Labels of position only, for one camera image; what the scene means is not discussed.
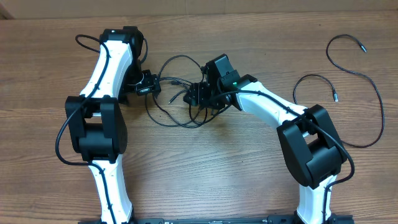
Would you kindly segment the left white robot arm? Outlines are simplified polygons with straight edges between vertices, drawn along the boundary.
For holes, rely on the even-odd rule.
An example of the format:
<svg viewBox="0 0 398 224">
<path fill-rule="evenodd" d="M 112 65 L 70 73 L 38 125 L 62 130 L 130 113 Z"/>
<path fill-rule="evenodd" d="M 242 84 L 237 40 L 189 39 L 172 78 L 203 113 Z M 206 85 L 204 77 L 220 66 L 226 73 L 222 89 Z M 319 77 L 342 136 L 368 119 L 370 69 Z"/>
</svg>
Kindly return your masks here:
<svg viewBox="0 0 398 224">
<path fill-rule="evenodd" d="M 96 67 L 80 94 L 67 98 L 67 119 L 60 130 L 69 130 L 72 147 L 82 157 L 79 166 L 93 175 L 101 203 L 97 222 L 134 223 L 123 174 L 127 127 L 120 106 L 131 93 L 159 93 L 159 78 L 141 68 L 147 41 L 136 26 L 105 29 L 96 41 Z"/>
</svg>

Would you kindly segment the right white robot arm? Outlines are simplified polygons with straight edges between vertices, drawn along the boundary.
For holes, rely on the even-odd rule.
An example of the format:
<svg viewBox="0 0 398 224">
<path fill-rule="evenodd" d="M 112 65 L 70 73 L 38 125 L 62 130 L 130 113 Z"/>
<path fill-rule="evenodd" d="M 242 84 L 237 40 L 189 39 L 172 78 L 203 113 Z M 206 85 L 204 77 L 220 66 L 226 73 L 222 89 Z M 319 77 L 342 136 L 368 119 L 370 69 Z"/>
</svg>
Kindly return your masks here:
<svg viewBox="0 0 398 224">
<path fill-rule="evenodd" d="M 274 128 L 285 164 L 299 184 L 293 215 L 268 217 L 268 223 L 352 223 L 353 217 L 331 212 L 332 186 L 348 159 L 333 122 L 322 106 L 291 103 L 269 91 L 255 77 L 240 76 L 223 54 L 201 68 L 203 80 L 192 83 L 184 102 L 218 113 L 233 106 Z"/>
</svg>

